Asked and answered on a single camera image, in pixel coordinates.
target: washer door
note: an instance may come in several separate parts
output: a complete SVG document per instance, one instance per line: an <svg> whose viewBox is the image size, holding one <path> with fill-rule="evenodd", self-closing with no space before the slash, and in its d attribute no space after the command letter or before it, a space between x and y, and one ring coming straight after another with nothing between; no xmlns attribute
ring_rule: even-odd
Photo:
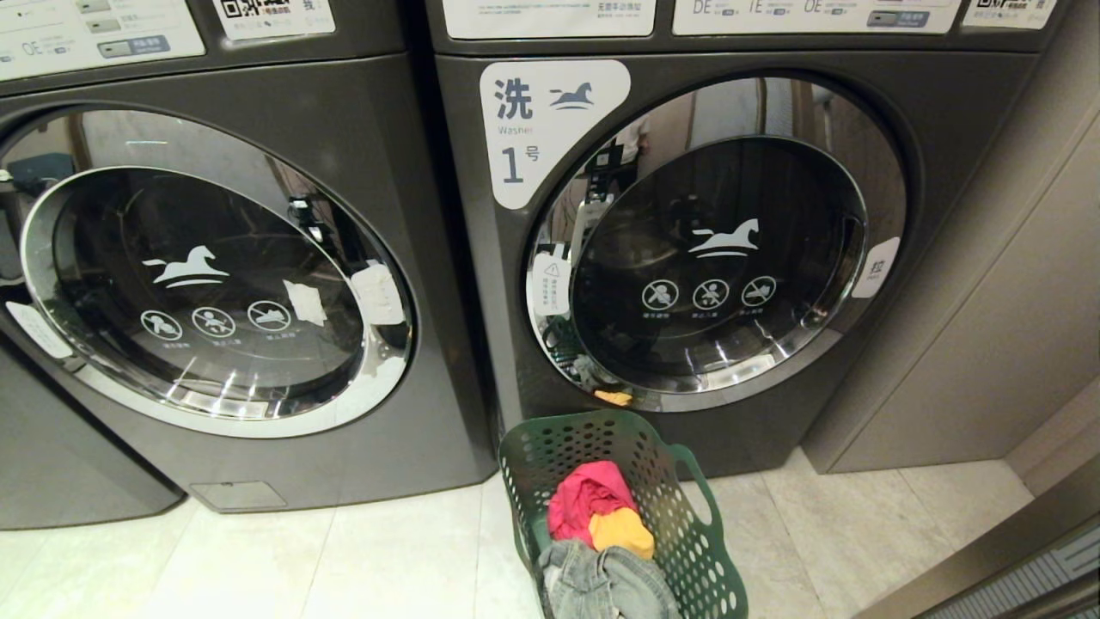
<svg viewBox="0 0 1100 619"><path fill-rule="evenodd" d="M271 154L178 118L94 110L42 123L0 164L37 196L28 289L106 396L201 432L284 438L397 387L413 319L393 259Z"/></svg>
<svg viewBox="0 0 1100 619"><path fill-rule="evenodd" d="M575 385L640 410L778 385L881 285L904 225L901 169L859 106L809 81L737 79L668 101L578 166L543 213L527 270L536 336Z"/></svg>

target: horse logo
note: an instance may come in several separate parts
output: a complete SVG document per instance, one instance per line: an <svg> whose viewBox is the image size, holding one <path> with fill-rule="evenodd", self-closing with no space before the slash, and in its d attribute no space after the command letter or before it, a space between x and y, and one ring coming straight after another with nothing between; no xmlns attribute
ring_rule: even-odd
<svg viewBox="0 0 1100 619"><path fill-rule="evenodd" d="M691 253L698 253L700 257L714 257L717 255L748 255L744 251L735 250L760 248L749 239L749 234L756 234L759 232L760 221L757 219L749 219L738 225L733 232L715 233L714 230L707 228L692 230L693 234L710 235L711 237L703 241L702 244L691 247L689 251Z"/></svg>
<svg viewBox="0 0 1100 619"><path fill-rule="evenodd" d="M220 284L224 279L210 278L213 276L229 276L229 273L219 270L207 263L216 256L207 245L200 244L187 254L186 262L165 262L164 259L145 259L142 264L146 266L164 266L164 272L153 279L154 284L172 281L164 287L191 286L196 284Z"/></svg>
<svg viewBox="0 0 1100 619"><path fill-rule="evenodd" d="M558 95L558 100L550 103L550 107L556 110L586 110L592 108L595 103L588 100L588 93L592 92L592 84L585 81L584 84L576 87L574 92L565 92L563 90L553 89L550 90L551 95Z"/></svg>

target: chinese character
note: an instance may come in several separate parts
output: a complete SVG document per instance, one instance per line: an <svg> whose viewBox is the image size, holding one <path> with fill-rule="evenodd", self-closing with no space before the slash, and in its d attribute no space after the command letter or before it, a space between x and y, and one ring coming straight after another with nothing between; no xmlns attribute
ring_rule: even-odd
<svg viewBox="0 0 1100 619"><path fill-rule="evenodd" d="M509 79L507 84L497 79L496 87L504 90L496 93L496 98L502 101L501 109L496 112L497 118L507 115L510 119L516 115L516 112L519 112L519 117L524 120L535 115L535 112L527 108L527 103L531 102L531 97L527 95L527 91L531 87L524 84L521 79L518 77Z"/></svg>

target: pink clothing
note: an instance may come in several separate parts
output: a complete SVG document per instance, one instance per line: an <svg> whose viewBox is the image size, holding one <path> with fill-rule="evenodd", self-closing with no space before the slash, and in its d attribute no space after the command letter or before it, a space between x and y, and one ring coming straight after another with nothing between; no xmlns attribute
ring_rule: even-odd
<svg viewBox="0 0 1100 619"><path fill-rule="evenodd" d="M558 485L547 506L547 528L554 540L575 538L592 546L593 515L607 516L620 508L638 511L618 466L610 461L584 464Z"/></svg>

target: number 1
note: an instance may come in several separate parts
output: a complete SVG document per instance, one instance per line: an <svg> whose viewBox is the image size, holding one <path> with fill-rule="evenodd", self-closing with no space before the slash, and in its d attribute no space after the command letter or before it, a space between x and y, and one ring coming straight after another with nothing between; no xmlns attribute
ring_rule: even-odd
<svg viewBox="0 0 1100 619"><path fill-rule="evenodd" d="M524 179L519 177L516 170L516 148L504 148L502 151L508 157L508 170L509 176L504 179L505 183L522 183Z"/></svg>

